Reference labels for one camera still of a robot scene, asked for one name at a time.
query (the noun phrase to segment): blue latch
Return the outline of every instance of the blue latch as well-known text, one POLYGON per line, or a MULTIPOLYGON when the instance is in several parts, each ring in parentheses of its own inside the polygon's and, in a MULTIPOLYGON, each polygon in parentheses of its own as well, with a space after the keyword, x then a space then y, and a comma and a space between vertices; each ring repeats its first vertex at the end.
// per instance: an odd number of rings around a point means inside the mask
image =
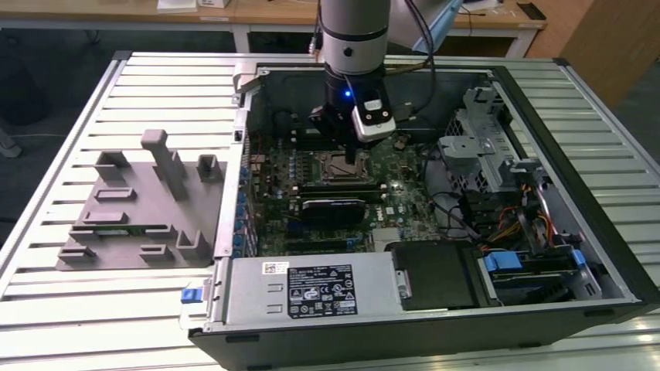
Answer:
POLYGON ((502 269, 522 269, 523 264, 514 251, 495 251, 485 258, 486 269, 489 272, 502 269))
POLYGON ((245 245, 245 237, 243 235, 241 234, 235 234, 235 238, 234 238, 234 244, 237 247, 242 247, 245 245))
POLYGON ((185 288, 182 290, 182 304, 193 304, 203 302, 202 288, 185 288))
POLYGON ((571 252, 571 255, 574 256, 574 260, 577 261, 578 267, 585 267, 587 265, 587 259, 582 251, 574 250, 571 252))

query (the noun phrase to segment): red wire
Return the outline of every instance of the red wire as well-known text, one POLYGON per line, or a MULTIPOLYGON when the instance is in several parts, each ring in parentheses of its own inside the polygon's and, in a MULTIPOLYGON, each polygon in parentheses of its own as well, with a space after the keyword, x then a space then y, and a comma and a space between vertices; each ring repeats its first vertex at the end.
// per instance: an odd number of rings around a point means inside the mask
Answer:
POLYGON ((499 225, 498 225, 498 229, 503 229, 503 224, 505 224, 505 214, 507 213, 509 210, 514 210, 517 208, 517 206, 509 206, 503 209, 503 212, 499 214, 499 225))

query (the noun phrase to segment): black cable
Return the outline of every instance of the black cable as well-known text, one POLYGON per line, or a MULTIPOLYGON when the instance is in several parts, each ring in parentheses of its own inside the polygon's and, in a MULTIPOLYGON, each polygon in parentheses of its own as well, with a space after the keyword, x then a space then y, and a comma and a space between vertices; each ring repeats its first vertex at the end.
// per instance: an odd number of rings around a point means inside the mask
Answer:
POLYGON ((314 34, 319 35, 319 31, 322 28, 322 0, 317 3, 317 25, 314 28, 314 34))
POLYGON ((443 206, 439 205, 439 203, 433 199, 431 202, 434 203, 434 206, 438 210, 441 210, 445 214, 447 214, 447 216, 450 218, 453 218, 454 220, 458 221, 458 223, 462 225, 463 227, 463 230, 466 230, 467 232, 467 235, 477 241, 481 241, 483 240, 482 239, 482 235, 473 229, 471 226, 467 225, 467 223, 463 221, 462 218, 459 218, 458 216, 455 216, 450 210, 447 210, 443 206))
POLYGON ((274 107, 271 112, 271 124, 273 124, 273 134, 274 137, 281 137, 281 127, 278 125, 278 114, 287 113, 290 116, 294 115, 294 111, 287 107, 274 107))
POLYGON ((435 197, 437 197, 438 195, 447 195, 447 196, 451 196, 451 197, 453 197, 453 198, 455 198, 455 199, 461 199, 461 198, 462 198, 462 195, 459 195, 457 192, 451 192, 451 191, 438 191, 437 193, 434 193, 434 194, 431 195, 431 197, 430 197, 430 198, 431 198, 431 199, 435 199, 435 197))
POLYGON ((455 209, 458 209, 459 207, 461 207, 461 206, 459 206, 459 205, 457 205, 457 206, 454 206, 454 207, 450 209, 450 214, 447 215, 447 233, 449 233, 449 232, 450 232, 450 230, 454 228, 454 227, 453 227, 453 218, 451 218, 451 216, 450 216, 450 215, 453 215, 453 211, 454 211, 455 209))
POLYGON ((465 6, 465 5, 462 5, 462 8, 463 8, 463 9, 466 9, 466 12, 467 12, 467 21, 469 21, 469 22, 470 22, 470 24, 471 24, 471 32, 470 32, 470 34, 467 35, 469 37, 471 37, 471 36, 473 36, 473 12, 470 11, 470 9, 469 9, 469 8, 466 8, 466 6, 465 6))
POLYGON ((426 49, 429 52, 427 61, 431 68, 431 91, 430 91, 430 95, 425 100, 425 103, 422 103, 421 107, 413 110, 413 113, 418 114, 431 104, 435 96, 435 58, 434 58, 435 46, 434 46, 434 36, 431 35, 430 25, 427 24, 425 17, 422 16, 421 9, 417 7, 413 0, 406 0, 406 5, 409 7, 409 10, 411 11, 413 20, 415 21, 417 27, 421 31, 422 38, 425 39, 426 49))

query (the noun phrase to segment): gray floor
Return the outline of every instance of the gray floor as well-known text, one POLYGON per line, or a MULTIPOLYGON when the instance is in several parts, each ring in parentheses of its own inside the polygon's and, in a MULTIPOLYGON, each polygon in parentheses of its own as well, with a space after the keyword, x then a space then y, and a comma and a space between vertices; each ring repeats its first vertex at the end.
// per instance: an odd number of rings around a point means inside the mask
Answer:
MULTIPOLYGON (((49 96, 53 112, 38 124, 0 127, 10 135, 66 135, 90 98, 117 50, 173 52, 234 52, 231 34, 226 32, 102 32, 102 42, 90 43, 82 31, 5 30, 0 57, 18 56, 26 62, 38 85, 49 96)), ((259 53, 305 53, 309 36, 287 39, 262 34, 253 40, 259 53)), ((657 64, 617 114, 633 134, 660 161, 660 64, 657 64)), ((17 138, 25 154, 0 156, 0 217, 18 218, 61 148, 62 137, 17 138)), ((0 244, 13 225, 0 223, 0 244)))

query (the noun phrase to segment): aluminum table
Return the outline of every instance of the aluminum table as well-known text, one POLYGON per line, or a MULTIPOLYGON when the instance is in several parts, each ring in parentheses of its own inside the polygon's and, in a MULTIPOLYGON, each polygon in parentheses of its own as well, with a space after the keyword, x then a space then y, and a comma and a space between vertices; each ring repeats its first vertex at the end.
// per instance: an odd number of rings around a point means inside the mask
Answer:
MULTIPOLYGON (((141 136, 145 129, 161 128, 185 161, 202 153, 222 159, 238 112, 235 82, 251 78, 258 61, 311 60, 273 54, 117 54, 0 251, 0 369, 219 369, 181 328, 181 289, 209 277, 211 269, 59 272, 54 267, 98 178, 91 165, 99 152, 121 149, 130 161, 150 159, 141 136)), ((510 69, 660 283, 660 168, 573 68, 553 60, 438 58, 442 63, 510 69)), ((307 369, 658 369, 658 313, 534 349, 307 369)))

